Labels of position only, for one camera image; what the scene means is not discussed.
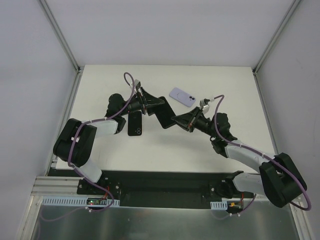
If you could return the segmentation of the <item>black phone case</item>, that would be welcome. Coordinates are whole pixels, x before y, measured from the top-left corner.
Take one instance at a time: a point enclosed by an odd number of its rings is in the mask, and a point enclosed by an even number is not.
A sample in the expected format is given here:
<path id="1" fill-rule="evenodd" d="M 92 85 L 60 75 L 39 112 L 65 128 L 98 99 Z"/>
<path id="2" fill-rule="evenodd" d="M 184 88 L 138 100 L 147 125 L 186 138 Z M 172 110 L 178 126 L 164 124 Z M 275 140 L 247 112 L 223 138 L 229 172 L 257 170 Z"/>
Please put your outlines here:
<path id="1" fill-rule="evenodd" d="M 170 104 L 164 96 L 160 96 L 159 99 L 163 100 L 164 103 L 156 106 L 153 109 L 154 114 L 157 120 L 159 121 L 161 127 L 163 129 L 168 129 L 177 124 L 174 120 L 172 120 L 172 117 L 175 117 L 176 114 L 174 113 L 173 109 L 171 108 Z"/>

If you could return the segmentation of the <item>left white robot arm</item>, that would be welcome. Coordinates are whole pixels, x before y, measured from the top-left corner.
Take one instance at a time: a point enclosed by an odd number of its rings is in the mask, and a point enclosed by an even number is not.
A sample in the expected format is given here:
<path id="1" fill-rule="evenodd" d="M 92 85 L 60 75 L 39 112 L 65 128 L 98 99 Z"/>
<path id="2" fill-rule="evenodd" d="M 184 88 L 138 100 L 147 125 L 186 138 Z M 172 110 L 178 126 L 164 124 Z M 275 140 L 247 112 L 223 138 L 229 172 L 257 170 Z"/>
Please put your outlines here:
<path id="1" fill-rule="evenodd" d="M 135 112 L 152 115 L 164 104 L 163 99 L 149 94 L 143 87 L 133 90 L 128 100 L 114 93 L 108 99 L 103 118 L 87 121 L 70 118 L 54 144 L 53 154 L 87 179 L 90 191 L 102 194 L 106 188 L 103 172 L 91 159 L 95 139 L 120 133 L 126 124 L 124 115 Z"/>

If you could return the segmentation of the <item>black cased phone with ring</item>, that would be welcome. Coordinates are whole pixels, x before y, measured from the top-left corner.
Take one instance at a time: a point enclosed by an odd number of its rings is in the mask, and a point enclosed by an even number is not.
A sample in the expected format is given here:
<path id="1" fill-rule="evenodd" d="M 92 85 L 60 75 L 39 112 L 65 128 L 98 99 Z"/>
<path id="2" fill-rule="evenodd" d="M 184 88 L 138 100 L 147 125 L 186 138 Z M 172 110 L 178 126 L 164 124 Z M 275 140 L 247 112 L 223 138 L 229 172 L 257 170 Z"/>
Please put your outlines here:
<path id="1" fill-rule="evenodd" d="M 142 113 L 140 111 L 128 114 L 127 134 L 130 137 L 142 135 Z"/>

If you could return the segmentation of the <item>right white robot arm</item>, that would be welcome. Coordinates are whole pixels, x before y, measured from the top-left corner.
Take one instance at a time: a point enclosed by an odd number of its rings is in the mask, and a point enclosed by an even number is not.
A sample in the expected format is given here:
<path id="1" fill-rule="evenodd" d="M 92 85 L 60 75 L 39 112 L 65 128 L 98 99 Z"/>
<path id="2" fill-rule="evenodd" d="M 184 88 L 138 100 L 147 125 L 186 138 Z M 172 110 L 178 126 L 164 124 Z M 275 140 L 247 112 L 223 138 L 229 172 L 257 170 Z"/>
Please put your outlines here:
<path id="1" fill-rule="evenodd" d="M 228 176 L 225 183 L 219 186 L 225 198 L 250 192 L 264 195 L 273 205 L 282 208 L 298 196 L 306 194 L 307 184 L 292 158 L 286 153 L 262 153 L 242 143 L 230 133 L 231 125 L 226 113 L 218 112 L 213 118 L 207 118 L 200 107 L 195 107 L 171 119 L 187 132 L 197 129 L 207 134 L 218 155 L 236 160 L 256 171 L 236 171 Z"/>

